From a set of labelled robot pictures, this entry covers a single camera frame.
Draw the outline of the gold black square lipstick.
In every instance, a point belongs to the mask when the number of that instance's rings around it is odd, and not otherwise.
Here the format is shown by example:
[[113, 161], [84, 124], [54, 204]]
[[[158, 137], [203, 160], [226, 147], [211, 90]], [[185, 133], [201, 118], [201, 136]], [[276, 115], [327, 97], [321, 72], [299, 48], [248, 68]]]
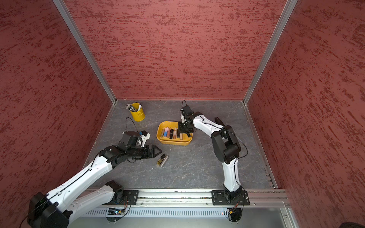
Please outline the gold black square lipstick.
[[161, 157], [159, 158], [159, 160], [157, 161], [157, 165], [161, 166], [161, 164], [163, 163], [165, 158], [166, 158], [166, 154], [162, 154]]

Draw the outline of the pink beige lip gloss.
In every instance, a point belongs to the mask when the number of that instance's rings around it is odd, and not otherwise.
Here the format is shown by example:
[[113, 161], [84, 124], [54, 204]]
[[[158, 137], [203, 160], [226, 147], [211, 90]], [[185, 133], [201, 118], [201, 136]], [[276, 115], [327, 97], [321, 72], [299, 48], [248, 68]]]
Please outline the pink beige lip gloss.
[[177, 135], [177, 128], [175, 127], [174, 128], [174, 136], [173, 136], [173, 139], [176, 139], [177, 138], [176, 135]]

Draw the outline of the black round lipstick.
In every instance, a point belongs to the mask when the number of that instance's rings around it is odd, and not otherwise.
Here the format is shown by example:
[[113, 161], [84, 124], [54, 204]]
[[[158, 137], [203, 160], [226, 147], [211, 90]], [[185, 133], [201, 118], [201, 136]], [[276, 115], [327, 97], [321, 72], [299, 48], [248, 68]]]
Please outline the black round lipstick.
[[174, 136], [174, 129], [170, 130], [170, 135], [169, 135], [169, 139], [172, 140]]

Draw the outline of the silver cap coral lip gloss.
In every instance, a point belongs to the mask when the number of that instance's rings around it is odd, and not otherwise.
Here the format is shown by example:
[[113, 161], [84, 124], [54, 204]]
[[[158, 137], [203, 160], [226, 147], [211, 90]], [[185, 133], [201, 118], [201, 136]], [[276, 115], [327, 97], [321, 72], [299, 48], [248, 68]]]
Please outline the silver cap coral lip gloss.
[[169, 138], [170, 137], [170, 134], [171, 134], [171, 128], [168, 127], [167, 133], [166, 133], [166, 137]]

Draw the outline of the yellow plastic storage box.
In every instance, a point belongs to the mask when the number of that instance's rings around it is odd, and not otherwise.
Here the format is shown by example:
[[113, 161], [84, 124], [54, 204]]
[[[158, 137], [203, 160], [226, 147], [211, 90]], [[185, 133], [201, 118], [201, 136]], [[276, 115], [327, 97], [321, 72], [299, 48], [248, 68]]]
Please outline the yellow plastic storage box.
[[187, 146], [193, 134], [178, 133], [178, 122], [164, 121], [160, 123], [156, 137], [162, 144]]

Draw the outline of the bronze gold lipstick tube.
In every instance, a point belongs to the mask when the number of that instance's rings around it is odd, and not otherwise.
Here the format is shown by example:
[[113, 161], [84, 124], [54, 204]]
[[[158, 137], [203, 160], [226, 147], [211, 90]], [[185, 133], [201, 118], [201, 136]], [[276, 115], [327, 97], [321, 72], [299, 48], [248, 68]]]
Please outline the bronze gold lipstick tube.
[[161, 131], [160, 137], [163, 137], [164, 133], [165, 133], [165, 129], [163, 128], [162, 131]]

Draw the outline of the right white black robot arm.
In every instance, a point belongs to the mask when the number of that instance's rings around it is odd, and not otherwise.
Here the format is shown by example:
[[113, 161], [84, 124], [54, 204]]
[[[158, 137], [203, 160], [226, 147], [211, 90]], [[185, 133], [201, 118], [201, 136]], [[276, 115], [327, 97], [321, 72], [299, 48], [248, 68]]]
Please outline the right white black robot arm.
[[229, 203], [232, 203], [243, 192], [237, 168], [241, 146], [236, 134], [231, 126], [225, 125], [218, 117], [211, 121], [202, 113], [193, 112], [188, 105], [183, 106], [180, 111], [178, 133], [192, 134], [197, 129], [211, 138], [214, 154], [222, 163], [224, 196]]

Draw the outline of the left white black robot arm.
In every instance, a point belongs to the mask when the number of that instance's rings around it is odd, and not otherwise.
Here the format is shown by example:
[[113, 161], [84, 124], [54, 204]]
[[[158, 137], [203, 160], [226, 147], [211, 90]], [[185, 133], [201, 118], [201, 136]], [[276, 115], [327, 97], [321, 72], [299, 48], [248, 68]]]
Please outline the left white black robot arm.
[[81, 194], [125, 161], [152, 159], [162, 154], [160, 148], [146, 144], [149, 138], [146, 131], [124, 132], [117, 145], [98, 152], [89, 165], [68, 181], [47, 194], [39, 192], [34, 195], [24, 220], [32, 228], [66, 228], [80, 216], [106, 203], [121, 205], [125, 212], [129, 212], [136, 203], [138, 192], [124, 192], [124, 187], [114, 180], [85, 196]]

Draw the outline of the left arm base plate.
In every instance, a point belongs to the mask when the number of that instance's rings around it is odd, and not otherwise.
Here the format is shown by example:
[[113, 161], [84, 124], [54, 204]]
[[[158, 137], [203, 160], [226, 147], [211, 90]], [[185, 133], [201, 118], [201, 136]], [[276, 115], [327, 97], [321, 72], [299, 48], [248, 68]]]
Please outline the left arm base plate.
[[111, 201], [107, 204], [109, 205], [136, 205], [138, 200], [139, 191], [138, 190], [118, 190]]

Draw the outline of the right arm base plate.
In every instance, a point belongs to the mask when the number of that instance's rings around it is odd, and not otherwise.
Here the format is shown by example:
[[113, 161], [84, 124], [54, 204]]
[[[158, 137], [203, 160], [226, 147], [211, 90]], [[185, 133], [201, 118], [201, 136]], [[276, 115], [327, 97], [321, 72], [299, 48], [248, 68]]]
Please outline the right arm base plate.
[[235, 206], [238, 204], [239, 206], [249, 206], [250, 199], [247, 191], [238, 189], [235, 192], [219, 191], [214, 190], [211, 191], [212, 202], [214, 206]]

